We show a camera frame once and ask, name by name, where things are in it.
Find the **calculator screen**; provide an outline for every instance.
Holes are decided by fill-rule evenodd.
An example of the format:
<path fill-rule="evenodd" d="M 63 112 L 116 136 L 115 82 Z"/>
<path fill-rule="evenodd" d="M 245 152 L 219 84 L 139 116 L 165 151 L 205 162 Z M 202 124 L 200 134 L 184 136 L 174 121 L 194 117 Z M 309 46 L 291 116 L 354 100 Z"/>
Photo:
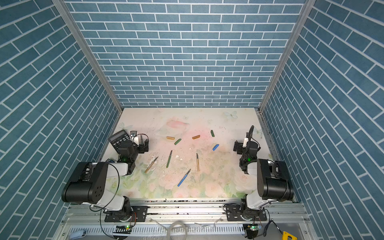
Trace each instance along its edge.
<path fill-rule="evenodd" d="M 124 136 L 125 135 L 125 132 L 122 131 L 120 133 L 117 133 L 117 135 L 113 136 L 113 139 L 111 139 L 111 141 L 113 142 L 114 140 L 116 140 L 117 138 L 121 137 L 121 136 Z"/>

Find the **pen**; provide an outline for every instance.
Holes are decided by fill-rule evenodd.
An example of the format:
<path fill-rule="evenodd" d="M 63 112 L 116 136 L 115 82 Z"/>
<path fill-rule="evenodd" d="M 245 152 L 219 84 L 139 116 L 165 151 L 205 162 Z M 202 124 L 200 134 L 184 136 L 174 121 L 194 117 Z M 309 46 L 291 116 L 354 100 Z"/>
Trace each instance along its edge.
<path fill-rule="evenodd" d="M 149 167 L 147 168 L 147 170 L 145 170 L 144 173 L 147 173 L 149 171 L 149 169 L 152 167 L 152 165 L 155 163 L 155 161 L 157 160 L 158 157 L 155 158 L 155 160 L 152 161 L 152 163 L 149 165 Z"/>
<path fill-rule="evenodd" d="M 182 184 L 182 182 L 184 181 L 184 179 L 188 176 L 188 173 L 191 171 L 191 169 L 188 170 L 187 174 L 183 177 L 183 179 L 181 179 L 181 181 L 179 182 L 179 184 L 177 185 L 178 187 L 180 187 L 180 185 Z"/>
<path fill-rule="evenodd" d="M 199 156 L 197 155 L 197 153 L 196 153 L 196 164 L 197 164 L 197 171 L 199 172 L 199 171 L 200 171 L 200 167 L 199 167 Z"/>
<path fill-rule="evenodd" d="M 170 151 L 170 154 L 169 154 L 169 157 L 168 157 L 167 168 L 169 166 L 169 161 L 170 161 L 171 156 L 172 156 L 172 150 Z"/>

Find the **table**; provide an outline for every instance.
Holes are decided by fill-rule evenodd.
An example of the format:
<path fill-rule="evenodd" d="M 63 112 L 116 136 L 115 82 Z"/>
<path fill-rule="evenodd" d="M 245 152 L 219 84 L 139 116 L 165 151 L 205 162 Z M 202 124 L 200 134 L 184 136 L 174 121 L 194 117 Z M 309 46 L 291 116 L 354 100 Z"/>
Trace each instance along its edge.
<path fill-rule="evenodd" d="M 272 160 L 253 108 L 125 108 L 114 133 L 124 129 L 127 133 L 137 130 L 147 134 L 149 152 L 139 154 L 131 175 L 120 177 L 118 194 L 130 199 L 241 198 L 250 194 L 257 189 L 257 178 L 241 171 L 241 155 L 233 151 L 233 144 L 235 140 L 243 142 L 251 125 L 255 126 L 253 138 L 261 146 L 258 158 Z M 166 168 L 171 150 L 171 161 Z M 145 174 L 157 156 L 158 160 Z M 102 161 L 117 157 L 108 144 Z M 189 169 L 191 172 L 177 187 Z M 106 189 L 115 192 L 117 185 L 116 177 L 107 178 Z"/>

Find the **blue brick wall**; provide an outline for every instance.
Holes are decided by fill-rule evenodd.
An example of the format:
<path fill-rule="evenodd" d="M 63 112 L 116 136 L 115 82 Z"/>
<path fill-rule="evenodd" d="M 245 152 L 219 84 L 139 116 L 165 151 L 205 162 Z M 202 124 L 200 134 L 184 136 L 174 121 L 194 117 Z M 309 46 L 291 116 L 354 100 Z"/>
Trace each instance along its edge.
<path fill-rule="evenodd" d="M 322 239 L 384 235 L 383 13 L 317 0 L 265 109 Z"/>
<path fill-rule="evenodd" d="M 117 112 L 50 0 L 0 0 L 0 239 L 51 239 Z"/>
<path fill-rule="evenodd" d="M 124 107 L 257 107 L 304 1 L 66 3 Z"/>

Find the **green pen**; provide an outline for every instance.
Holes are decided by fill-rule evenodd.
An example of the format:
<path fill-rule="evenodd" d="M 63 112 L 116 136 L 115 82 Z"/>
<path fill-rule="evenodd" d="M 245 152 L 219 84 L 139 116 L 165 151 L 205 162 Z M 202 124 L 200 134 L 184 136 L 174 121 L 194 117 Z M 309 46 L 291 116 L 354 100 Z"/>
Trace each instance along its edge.
<path fill-rule="evenodd" d="M 171 156 L 172 156 L 172 150 L 170 151 L 170 154 L 169 154 L 169 157 L 168 157 L 167 168 L 168 168 L 168 166 L 169 166 L 169 162 L 170 162 L 170 158 L 171 158 Z"/>

